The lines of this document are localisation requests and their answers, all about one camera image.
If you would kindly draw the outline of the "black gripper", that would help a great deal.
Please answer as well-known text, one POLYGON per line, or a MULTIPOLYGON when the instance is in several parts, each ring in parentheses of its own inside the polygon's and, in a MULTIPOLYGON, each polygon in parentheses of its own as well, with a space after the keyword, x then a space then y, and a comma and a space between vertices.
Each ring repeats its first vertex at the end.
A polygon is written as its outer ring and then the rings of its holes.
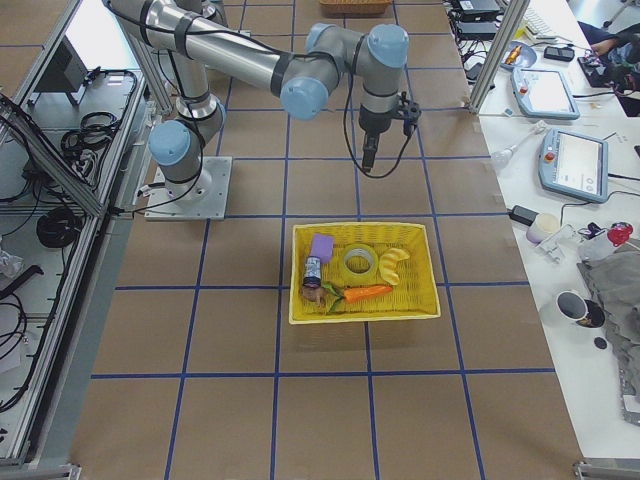
POLYGON ((364 171, 372 170, 378 151, 378 134, 386 132, 390 128, 393 119, 394 112, 392 110, 374 112, 364 104, 360 105, 358 122, 360 128, 365 132, 362 145, 362 169, 364 171))

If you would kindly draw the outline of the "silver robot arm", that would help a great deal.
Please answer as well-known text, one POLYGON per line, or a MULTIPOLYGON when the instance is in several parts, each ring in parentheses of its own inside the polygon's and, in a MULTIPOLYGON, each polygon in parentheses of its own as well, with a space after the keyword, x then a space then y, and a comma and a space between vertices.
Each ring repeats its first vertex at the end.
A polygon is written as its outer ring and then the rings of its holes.
POLYGON ((361 77, 358 121, 364 140, 362 156, 352 161, 364 176, 370 176, 380 138, 393 121, 402 122, 405 137, 415 132, 419 106, 399 89, 409 36, 398 25, 381 24, 360 33, 316 23, 304 53, 294 53, 209 20, 189 3, 107 1, 104 6, 143 44, 265 89, 298 120, 311 120, 325 109, 344 75, 361 77))

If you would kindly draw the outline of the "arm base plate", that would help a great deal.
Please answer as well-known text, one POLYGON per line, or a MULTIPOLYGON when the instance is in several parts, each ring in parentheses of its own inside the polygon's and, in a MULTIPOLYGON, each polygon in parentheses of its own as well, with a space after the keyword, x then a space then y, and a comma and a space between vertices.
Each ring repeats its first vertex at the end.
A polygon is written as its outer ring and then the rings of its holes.
POLYGON ((223 220, 232 164, 228 156, 205 156, 199 177, 183 185, 167 183, 157 167, 154 181, 162 186, 151 191, 144 216, 150 221, 223 220))

